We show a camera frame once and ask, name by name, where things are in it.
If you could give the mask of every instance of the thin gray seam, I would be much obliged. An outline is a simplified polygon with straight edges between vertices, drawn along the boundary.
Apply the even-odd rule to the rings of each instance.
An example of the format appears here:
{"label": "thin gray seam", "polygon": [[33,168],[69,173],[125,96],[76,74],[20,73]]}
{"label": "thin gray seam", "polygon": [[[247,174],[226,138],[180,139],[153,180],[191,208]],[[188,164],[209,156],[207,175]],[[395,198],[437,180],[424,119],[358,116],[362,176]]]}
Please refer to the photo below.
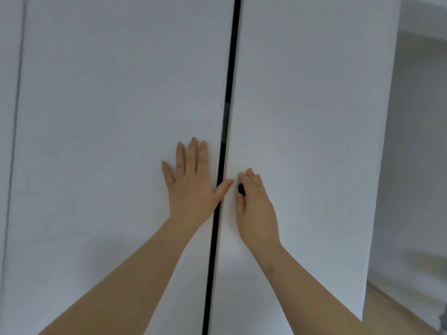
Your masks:
{"label": "thin gray seam", "polygon": [[22,74],[22,60],[23,60],[23,45],[25,41],[25,19],[26,19],[26,6],[28,0],[23,0],[22,5],[22,28],[20,32],[20,48],[19,48],[19,64],[17,69],[17,85],[16,85],[16,100],[14,108],[14,125],[13,125],[13,140],[11,148],[11,164],[9,168],[9,187],[8,187],[8,203],[6,206],[6,227],[4,231],[4,246],[3,246],[3,259],[1,267],[1,285],[0,285],[0,306],[3,310],[3,296],[4,296],[4,278],[5,278],[5,263],[6,263],[6,243],[8,241],[8,229],[9,229],[9,213],[11,207],[11,189],[13,186],[13,172],[14,172],[14,155],[16,149],[16,131],[17,131],[17,113],[19,109],[19,98],[20,98],[20,81]]}

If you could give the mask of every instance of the bare skin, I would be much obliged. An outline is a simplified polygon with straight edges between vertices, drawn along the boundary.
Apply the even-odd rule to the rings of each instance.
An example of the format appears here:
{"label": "bare skin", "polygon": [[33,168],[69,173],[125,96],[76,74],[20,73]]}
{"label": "bare skin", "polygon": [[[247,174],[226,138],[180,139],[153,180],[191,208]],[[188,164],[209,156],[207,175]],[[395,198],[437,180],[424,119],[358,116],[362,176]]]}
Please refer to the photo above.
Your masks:
{"label": "bare skin", "polygon": [[287,252],[259,174],[240,173],[246,197],[237,194],[239,235],[267,277],[294,335],[370,335],[343,304]]}
{"label": "bare skin", "polygon": [[[40,335],[142,335],[176,264],[198,228],[211,216],[233,180],[213,191],[207,144],[193,138],[185,153],[177,145],[176,172],[162,162],[170,217],[135,253],[62,313]],[[240,173],[246,197],[237,196],[240,237],[260,265],[295,335],[370,335],[344,307],[284,249],[276,213],[260,175]]]}
{"label": "bare skin", "polygon": [[170,217],[135,253],[46,327],[41,335],[143,335],[177,262],[233,180],[213,191],[206,142],[177,145],[176,172],[162,163]]}

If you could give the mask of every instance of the white cabinet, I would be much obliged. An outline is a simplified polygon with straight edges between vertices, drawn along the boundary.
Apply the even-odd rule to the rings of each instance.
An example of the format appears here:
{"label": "white cabinet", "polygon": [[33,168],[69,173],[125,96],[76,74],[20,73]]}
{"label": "white cabinet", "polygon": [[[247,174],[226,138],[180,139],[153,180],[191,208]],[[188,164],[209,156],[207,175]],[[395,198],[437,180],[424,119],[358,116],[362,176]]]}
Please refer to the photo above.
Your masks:
{"label": "white cabinet", "polygon": [[[399,0],[243,0],[227,178],[253,167],[285,248],[361,317]],[[292,334],[222,207],[211,335]]]}
{"label": "white cabinet", "polygon": [[0,0],[0,259],[3,259],[8,214],[22,5],[23,0]]}
{"label": "white cabinet", "polygon": [[[215,182],[233,3],[29,0],[0,333],[37,334],[157,230],[177,141],[209,142]],[[210,234],[151,334],[201,333]]]}

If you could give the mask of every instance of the person's left arm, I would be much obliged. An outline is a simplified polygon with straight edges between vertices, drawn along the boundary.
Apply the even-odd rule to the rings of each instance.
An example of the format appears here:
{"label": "person's left arm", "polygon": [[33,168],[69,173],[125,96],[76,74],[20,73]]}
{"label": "person's left arm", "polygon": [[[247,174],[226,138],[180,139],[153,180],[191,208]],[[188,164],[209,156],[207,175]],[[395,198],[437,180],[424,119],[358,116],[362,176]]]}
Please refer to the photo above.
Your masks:
{"label": "person's left arm", "polygon": [[207,144],[193,138],[185,154],[176,151],[176,175],[162,162],[170,217],[128,259],[113,270],[40,335],[143,335],[188,242],[211,216],[233,180],[213,192]]}

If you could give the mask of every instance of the wooden floor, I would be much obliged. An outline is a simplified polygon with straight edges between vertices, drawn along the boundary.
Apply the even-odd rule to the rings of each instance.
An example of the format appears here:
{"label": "wooden floor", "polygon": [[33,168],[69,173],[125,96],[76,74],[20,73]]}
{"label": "wooden floor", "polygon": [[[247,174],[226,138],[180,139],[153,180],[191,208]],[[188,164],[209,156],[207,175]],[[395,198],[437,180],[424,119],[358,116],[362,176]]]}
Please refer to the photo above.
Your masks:
{"label": "wooden floor", "polygon": [[373,289],[366,289],[363,322],[373,335],[433,335],[437,332],[427,329],[411,320],[394,305]]}

